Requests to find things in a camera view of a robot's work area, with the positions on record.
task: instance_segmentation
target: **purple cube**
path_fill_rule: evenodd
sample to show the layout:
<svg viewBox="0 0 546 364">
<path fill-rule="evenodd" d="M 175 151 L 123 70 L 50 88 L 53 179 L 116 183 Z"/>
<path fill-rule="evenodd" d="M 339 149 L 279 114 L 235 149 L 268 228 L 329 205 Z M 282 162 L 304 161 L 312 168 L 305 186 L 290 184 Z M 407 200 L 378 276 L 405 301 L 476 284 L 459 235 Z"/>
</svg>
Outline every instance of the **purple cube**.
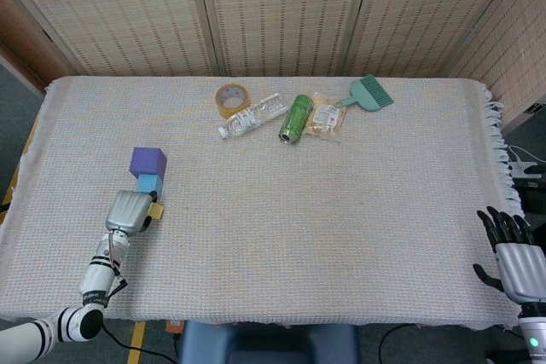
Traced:
<svg viewBox="0 0 546 364">
<path fill-rule="evenodd" d="M 165 180 L 167 157 L 159 148 L 135 147 L 129 172 L 138 178 L 140 174 L 155 174 Z"/>
</svg>

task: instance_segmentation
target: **green can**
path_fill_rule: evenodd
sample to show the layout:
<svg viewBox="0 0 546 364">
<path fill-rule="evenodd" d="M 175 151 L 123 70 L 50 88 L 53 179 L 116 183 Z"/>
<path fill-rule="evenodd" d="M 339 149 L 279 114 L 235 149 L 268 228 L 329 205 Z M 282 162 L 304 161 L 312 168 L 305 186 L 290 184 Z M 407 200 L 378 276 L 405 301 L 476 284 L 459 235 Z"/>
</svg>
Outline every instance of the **green can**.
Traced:
<svg viewBox="0 0 546 364">
<path fill-rule="evenodd" d="M 287 119 L 279 131 L 279 138 L 282 142 L 287 144 L 298 142 L 312 109 L 313 100 L 309 96 L 300 94 L 296 97 L 290 107 Z"/>
</svg>

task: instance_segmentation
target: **white cable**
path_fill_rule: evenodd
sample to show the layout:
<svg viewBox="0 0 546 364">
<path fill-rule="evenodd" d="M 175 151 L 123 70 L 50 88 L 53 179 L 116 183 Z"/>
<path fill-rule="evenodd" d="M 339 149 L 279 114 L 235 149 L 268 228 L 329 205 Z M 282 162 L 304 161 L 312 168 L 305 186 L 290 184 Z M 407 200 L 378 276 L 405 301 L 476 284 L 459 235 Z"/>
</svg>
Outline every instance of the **white cable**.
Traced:
<svg viewBox="0 0 546 364">
<path fill-rule="evenodd" d="M 540 159 L 539 157 L 535 157 L 532 153 L 530 153 L 529 151 L 527 151 L 526 149 L 522 148 L 522 147 L 518 147 L 517 145 L 508 145 L 508 149 L 510 150 L 510 152 L 515 156 L 515 158 L 517 159 L 518 162 L 521 162 L 521 159 L 520 157 L 518 156 L 517 153 L 514 152 L 514 148 L 518 148 L 520 151 L 523 151 L 524 153 L 526 153 L 527 155 L 529 155 L 531 158 L 539 161 L 539 162 L 544 162 L 546 163 L 546 161 L 544 159 Z"/>
</svg>

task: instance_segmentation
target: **green brush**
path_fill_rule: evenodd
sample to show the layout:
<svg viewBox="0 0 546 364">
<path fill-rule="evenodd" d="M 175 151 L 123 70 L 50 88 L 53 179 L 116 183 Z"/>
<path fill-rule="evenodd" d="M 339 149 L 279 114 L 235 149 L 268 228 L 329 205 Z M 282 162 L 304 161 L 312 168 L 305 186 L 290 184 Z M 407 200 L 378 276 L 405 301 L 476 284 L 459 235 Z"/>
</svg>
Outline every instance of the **green brush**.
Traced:
<svg viewBox="0 0 546 364">
<path fill-rule="evenodd" d="M 374 76 L 366 76 L 351 84 L 350 97 L 335 103 L 337 108 L 354 104 L 355 102 L 366 111 L 377 111 L 390 106 L 394 101 L 386 93 Z"/>
</svg>

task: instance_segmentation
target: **brush handle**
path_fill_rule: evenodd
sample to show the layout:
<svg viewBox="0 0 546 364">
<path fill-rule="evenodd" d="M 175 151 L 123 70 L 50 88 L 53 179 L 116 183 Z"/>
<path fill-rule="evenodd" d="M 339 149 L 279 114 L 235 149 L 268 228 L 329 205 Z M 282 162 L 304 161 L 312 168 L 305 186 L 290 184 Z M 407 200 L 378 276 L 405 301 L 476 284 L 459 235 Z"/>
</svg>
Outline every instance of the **brush handle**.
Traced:
<svg viewBox="0 0 546 364">
<path fill-rule="evenodd" d="M 351 95 L 350 97 L 344 98 L 343 100 L 336 102 L 335 106 L 337 108 L 342 108 L 342 107 L 350 106 L 351 104 L 354 104 L 355 102 L 357 102 L 357 98 L 354 95 Z"/>
</svg>

